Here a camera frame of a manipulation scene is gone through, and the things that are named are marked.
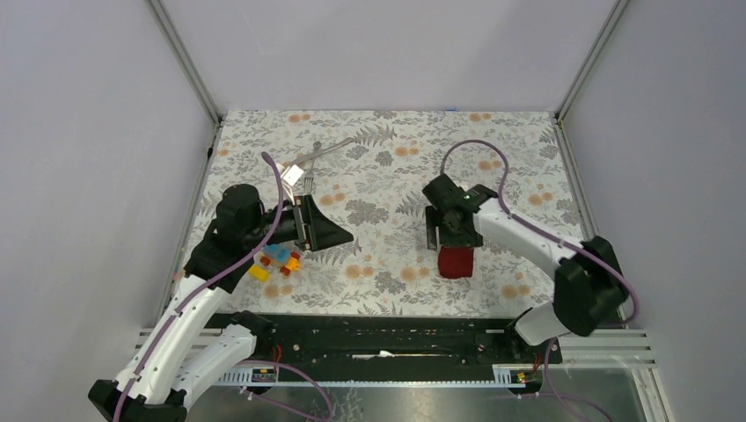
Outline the silver knife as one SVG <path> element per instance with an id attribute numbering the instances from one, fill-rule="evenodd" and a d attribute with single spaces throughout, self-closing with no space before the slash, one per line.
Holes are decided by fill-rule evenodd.
<path id="1" fill-rule="evenodd" d="M 305 163 L 305 162 L 313 160 L 313 159 L 315 159 L 315 158 L 317 158 L 319 156 L 323 156 L 324 154 L 327 154 L 327 153 L 330 153 L 332 151 L 335 151 L 336 149 L 343 148 L 343 147 L 347 146 L 348 144 L 353 143 L 354 141 L 355 141 L 354 138 L 348 137 L 345 140 L 343 140 L 341 142 L 338 142 L 338 143 L 336 143 L 336 144 L 334 144 L 332 146 L 329 146 L 329 147 L 326 147 L 326 148 L 323 148 L 323 149 L 314 150 L 314 151 L 312 151 L 309 154 L 305 154 L 305 155 L 299 156 L 294 161 L 292 161 L 291 164 L 292 165 L 299 165 L 301 163 Z"/>

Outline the dark red cloth napkin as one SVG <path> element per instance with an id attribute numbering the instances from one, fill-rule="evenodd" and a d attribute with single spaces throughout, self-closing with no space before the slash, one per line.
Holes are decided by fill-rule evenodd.
<path id="1" fill-rule="evenodd" d="M 445 279 L 471 278 L 473 265 L 473 248 L 442 246 L 438 252 L 437 269 L 439 275 Z"/>

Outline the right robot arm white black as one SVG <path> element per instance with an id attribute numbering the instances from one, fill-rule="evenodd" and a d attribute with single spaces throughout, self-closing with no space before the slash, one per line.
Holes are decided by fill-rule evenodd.
<path id="1" fill-rule="evenodd" d="M 473 252 L 485 241 L 506 245 L 551 277 L 552 299 L 508 326 L 504 348 L 512 360 L 529 360 L 551 338 L 589 336 L 633 296 L 611 244 L 600 236 L 565 240 L 511 213 L 496 191 L 483 185 L 465 190 L 445 174 L 422 192 L 428 200 L 427 245 L 437 251 L 444 278 L 470 275 Z"/>

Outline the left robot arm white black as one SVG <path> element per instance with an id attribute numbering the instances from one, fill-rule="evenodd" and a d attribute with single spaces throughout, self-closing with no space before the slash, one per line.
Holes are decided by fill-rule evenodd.
<path id="1" fill-rule="evenodd" d="M 272 325 L 237 313 L 209 346 L 189 353 L 202 329 L 230 298 L 266 246 L 293 242 L 322 251 L 353 241 L 324 216 L 310 195 L 266 210 L 251 185 L 226 189 L 216 215 L 187 261 L 171 303 L 140 351 L 112 380 L 97 380 L 88 398 L 108 421 L 183 421 L 215 382 L 241 360 L 261 361 L 273 349 Z"/>

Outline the silver fork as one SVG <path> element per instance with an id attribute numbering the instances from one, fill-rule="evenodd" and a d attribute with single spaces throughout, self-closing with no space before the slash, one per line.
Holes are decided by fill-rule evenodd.
<path id="1" fill-rule="evenodd" d="M 313 153 L 316 154 L 321 150 L 322 143 L 321 142 L 314 142 L 313 143 Z M 313 183 L 314 183 L 314 167 L 316 162 L 317 156 L 314 156 L 310 163 L 307 166 L 306 172 L 304 174 L 304 194 L 311 195 L 312 189 L 313 189 Z"/>

